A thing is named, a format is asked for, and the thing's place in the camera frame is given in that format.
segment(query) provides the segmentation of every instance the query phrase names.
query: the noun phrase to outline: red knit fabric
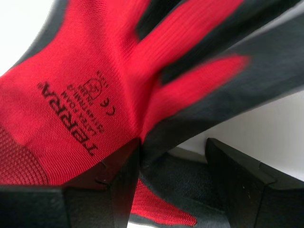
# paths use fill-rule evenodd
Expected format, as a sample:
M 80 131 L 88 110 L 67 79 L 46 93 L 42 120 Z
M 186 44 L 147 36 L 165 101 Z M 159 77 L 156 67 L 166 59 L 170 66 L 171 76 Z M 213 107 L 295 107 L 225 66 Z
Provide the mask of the red knit fabric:
M 155 196 L 140 180 L 136 188 L 131 213 L 162 225 L 194 226 L 195 217 Z

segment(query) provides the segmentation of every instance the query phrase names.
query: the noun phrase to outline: glove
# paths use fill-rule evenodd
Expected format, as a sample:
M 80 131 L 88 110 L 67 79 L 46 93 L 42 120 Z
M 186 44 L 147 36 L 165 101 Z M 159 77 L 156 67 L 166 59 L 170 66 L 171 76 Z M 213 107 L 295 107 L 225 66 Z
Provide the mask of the glove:
M 250 52 L 211 60 L 296 2 L 59 1 L 51 23 L 0 78 L 1 184 L 62 184 L 135 137 L 143 176 L 169 148 L 299 86 L 292 75 L 250 87 L 257 78 L 247 73 L 256 66 Z M 141 202 L 157 199 L 181 219 L 166 210 L 166 221 L 158 213 L 149 221 L 198 224 L 149 189 L 143 178 L 134 214 L 148 216 Z M 224 217 L 216 199 L 208 204 L 211 221 Z

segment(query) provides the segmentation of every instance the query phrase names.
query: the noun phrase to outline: ce mark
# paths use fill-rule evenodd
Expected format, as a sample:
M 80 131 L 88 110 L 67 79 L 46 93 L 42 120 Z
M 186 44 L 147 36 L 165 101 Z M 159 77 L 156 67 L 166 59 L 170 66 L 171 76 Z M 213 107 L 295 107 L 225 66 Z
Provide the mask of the ce mark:
M 107 108 L 110 104 L 110 99 L 107 97 L 105 100 L 103 100 L 102 103 L 100 103 L 100 106 L 103 107 L 103 108 Z M 112 106 L 112 110 L 109 112 L 109 111 L 106 111 L 105 114 L 111 116 L 111 115 L 115 115 L 115 112 L 116 112 L 116 109 L 114 106 Z

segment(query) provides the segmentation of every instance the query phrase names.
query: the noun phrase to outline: white background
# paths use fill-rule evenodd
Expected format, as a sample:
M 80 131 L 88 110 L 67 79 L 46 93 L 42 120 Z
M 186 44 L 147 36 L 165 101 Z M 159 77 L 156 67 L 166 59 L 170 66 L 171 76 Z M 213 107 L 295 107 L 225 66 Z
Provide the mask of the white background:
M 27 50 L 43 26 L 53 0 L 0 1 L 0 75 Z M 304 3 L 273 23 L 304 10 Z M 180 147 L 204 154 L 208 137 L 304 181 L 304 92 L 276 100 L 186 141 Z M 129 224 L 129 228 L 138 228 Z

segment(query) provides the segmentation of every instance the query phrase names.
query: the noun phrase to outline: work glove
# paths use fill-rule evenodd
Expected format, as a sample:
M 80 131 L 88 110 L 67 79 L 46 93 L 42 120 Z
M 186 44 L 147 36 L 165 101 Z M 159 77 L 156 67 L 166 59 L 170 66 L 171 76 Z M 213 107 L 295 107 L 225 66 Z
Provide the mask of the work glove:
M 140 137 L 134 217 L 157 226 L 227 227 L 216 194 L 210 195 L 207 167 L 165 153 L 302 84 L 290 56 L 282 58 L 287 52 L 274 51 L 277 38 L 221 54 L 297 2 L 59 1 L 32 47 L 0 78 L 0 183 L 63 184 Z M 203 192 L 189 191 L 202 218 L 185 200 L 158 193 L 161 186 L 149 179 L 159 174 L 153 167 L 171 163 L 201 168 Z M 189 188 L 192 173 L 184 173 Z M 183 194 L 181 186 L 170 190 Z

